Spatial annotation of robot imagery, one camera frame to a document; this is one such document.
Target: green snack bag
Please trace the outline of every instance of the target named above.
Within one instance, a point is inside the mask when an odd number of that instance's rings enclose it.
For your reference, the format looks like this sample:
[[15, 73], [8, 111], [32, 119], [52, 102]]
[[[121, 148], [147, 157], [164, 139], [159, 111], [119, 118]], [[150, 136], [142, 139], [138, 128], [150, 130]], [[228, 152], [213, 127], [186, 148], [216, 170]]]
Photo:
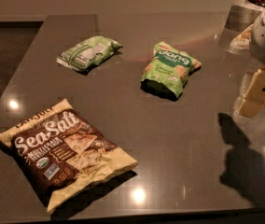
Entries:
[[142, 89], [161, 97], [178, 99], [188, 74], [199, 68], [201, 63], [165, 42], [154, 46], [153, 57], [144, 70]]
[[120, 43], [103, 36], [94, 36], [76, 44], [57, 57], [57, 63], [78, 72], [89, 71], [122, 48]]

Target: snack bag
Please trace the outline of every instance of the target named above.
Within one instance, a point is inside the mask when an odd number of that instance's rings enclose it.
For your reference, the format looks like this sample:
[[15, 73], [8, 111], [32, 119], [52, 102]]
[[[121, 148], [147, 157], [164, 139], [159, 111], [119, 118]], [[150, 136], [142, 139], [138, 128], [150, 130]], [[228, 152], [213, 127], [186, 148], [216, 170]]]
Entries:
[[48, 212], [83, 189], [137, 165], [106, 140], [67, 100], [0, 133]]
[[201, 66], [185, 51], [179, 51], [165, 42], [154, 46], [153, 60], [145, 68], [142, 76], [142, 89], [161, 96], [174, 95], [178, 99], [188, 74]]
[[230, 45], [236, 49], [250, 49], [250, 39], [252, 34], [253, 25], [249, 25], [239, 35], [231, 41]]
[[57, 63], [86, 72], [97, 66], [122, 48], [120, 43], [103, 36], [94, 36], [66, 50], [57, 57]]

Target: chip bag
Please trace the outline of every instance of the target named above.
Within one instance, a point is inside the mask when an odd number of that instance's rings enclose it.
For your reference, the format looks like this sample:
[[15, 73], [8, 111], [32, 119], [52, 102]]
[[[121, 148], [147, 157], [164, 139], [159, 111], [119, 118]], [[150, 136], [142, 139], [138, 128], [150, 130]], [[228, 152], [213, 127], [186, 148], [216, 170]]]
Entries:
[[62, 52], [57, 57], [57, 63], [78, 72], [86, 72], [114, 55], [120, 48], [122, 45], [117, 41], [94, 36]]
[[12, 150], [48, 212], [137, 165], [65, 99], [0, 133], [0, 141]]
[[199, 68], [201, 63], [165, 42], [154, 46], [151, 63], [142, 76], [142, 89], [159, 96], [178, 99], [188, 80], [188, 74]]

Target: glossy tabletop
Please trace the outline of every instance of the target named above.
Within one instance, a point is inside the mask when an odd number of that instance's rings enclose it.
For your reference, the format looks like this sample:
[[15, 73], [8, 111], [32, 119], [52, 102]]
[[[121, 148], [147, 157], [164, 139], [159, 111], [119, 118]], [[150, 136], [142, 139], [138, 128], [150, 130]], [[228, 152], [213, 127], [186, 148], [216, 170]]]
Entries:
[[[139, 165], [48, 214], [0, 148], [0, 222], [265, 208], [265, 108], [245, 122], [233, 114], [244, 74], [258, 62], [218, 45], [227, 16], [47, 17], [0, 99], [0, 132], [66, 98]], [[124, 48], [87, 75], [56, 63], [60, 52], [94, 35]], [[160, 41], [202, 62], [175, 102], [140, 89]]]

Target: dark floor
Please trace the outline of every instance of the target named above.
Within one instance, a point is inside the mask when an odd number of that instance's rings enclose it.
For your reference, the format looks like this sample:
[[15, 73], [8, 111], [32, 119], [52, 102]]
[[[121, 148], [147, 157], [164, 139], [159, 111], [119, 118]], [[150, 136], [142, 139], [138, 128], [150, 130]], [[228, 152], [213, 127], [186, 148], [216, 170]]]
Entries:
[[[19, 63], [21, 62], [25, 52], [33, 42], [41, 23], [38, 25], [24, 25], [21, 24], [9, 24], [0, 25], [0, 97], [5, 90], [8, 82], [13, 76]], [[121, 221], [136, 223], [254, 223], [254, 224], [265, 224], [265, 211], [262, 212], [234, 212], [227, 215], [206, 215], [206, 216], [191, 216], [191, 217], [166, 217], [159, 218], [153, 217], [142, 221], [138, 218], [133, 218], [131, 221], [122, 219]]]
[[40, 25], [2, 24], [0, 26], [0, 97], [34, 40]]

